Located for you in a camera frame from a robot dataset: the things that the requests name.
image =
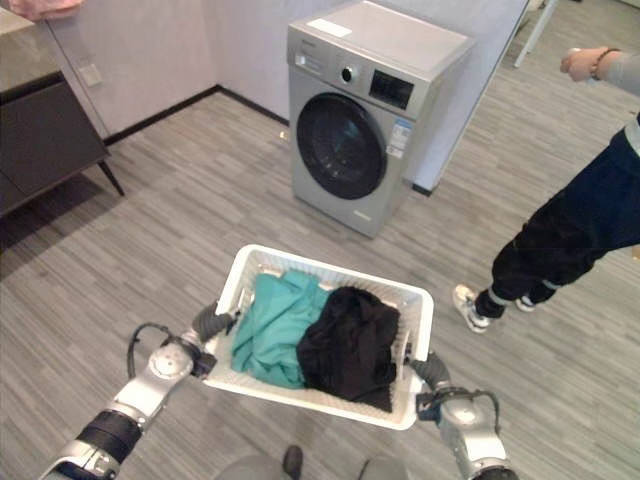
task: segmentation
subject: white wall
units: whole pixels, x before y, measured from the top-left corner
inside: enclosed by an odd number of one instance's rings
[[[103,137],[217,83],[203,12],[203,0],[90,0],[48,22],[63,72]],[[88,87],[78,72],[91,63],[102,83]]]
[[[205,1],[220,85],[288,119],[287,25],[346,0]]]
[[[439,126],[430,147],[423,158],[415,159],[406,173],[406,178],[416,185],[433,190],[520,23],[527,0],[383,0],[380,3],[477,42],[460,72],[455,98],[448,105],[440,106]]]

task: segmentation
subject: digital display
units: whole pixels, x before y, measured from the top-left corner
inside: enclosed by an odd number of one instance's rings
[[[413,84],[376,70],[373,73],[369,95],[389,105],[406,110]]]

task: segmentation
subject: baseboard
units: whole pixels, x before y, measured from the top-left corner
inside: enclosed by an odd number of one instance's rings
[[[264,107],[261,107],[260,105],[258,105],[255,102],[252,102],[251,100],[246,99],[245,97],[243,97],[242,95],[235,93],[231,90],[228,90],[226,88],[224,88],[221,85],[214,85],[211,88],[208,88],[206,90],[204,90],[203,92],[197,93],[195,94],[193,97],[187,98],[186,100],[183,100],[180,103],[177,103],[176,105],[173,105],[172,107],[169,107],[159,113],[156,113],[155,115],[152,115],[149,118],[146,118],[144,120],[142,120],[141,122],[136,123],[135,125],[132,125],[128,128],[125,128],[124,130],[122,130],[121,132],[115,133],[113,135],[108,136],[107,138],[104,139],[104,144],[106,146],[109,145],[113,145],[116,142],[119,142],[120,140],[123,140],[125,138],[127,138],[129,135],[133,135],[136,132],[139,132],[140,130],[147,128],[151,125],[153,125],[156,122],[159,122],[160,120],[167,118],[169,115],[173,115],[176,112],[179,112],[180,110],[182,110],[183,108],[187,108],[191,105],[193,105],[194,103],[202,100],[203,98],[206,98],[210,95],[213,95],[214,93],[217,92],[221,92],[224,93],[225,95],[227,95],[228,97],[233,98],[234,100],[237,100],[238,102],[242,103],[243,105],[246,105],[247,107],[260,112],[261,114],[265,115],[266,117],[269,117],[273,120],[276,120],[277,122],[282,123],[283,125],[289,125],[289,122],[280,117],[279,115],[276,115],[275,113],[267,110]]]
[[[433,190],[427,190],[426,188],[421,187],[420,185],[416,185],[415,183],[411,186],[411,189],[418,193],[423,194],[426,197],[430,197],[431,194],[433,193]]]

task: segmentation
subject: wall outlet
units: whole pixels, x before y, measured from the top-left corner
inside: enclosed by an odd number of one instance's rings
[[[78,72],[80,72],[80,75],[87,87],[94,87],[102,83],[102,77],[100,76],[98,67],[96,67],[94,63],[78,68]]]

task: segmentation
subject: cabinet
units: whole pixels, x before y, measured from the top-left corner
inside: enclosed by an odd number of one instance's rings
[[[0,94],[0,215],[98,164],[118,192],[102,140],[60,72]]]

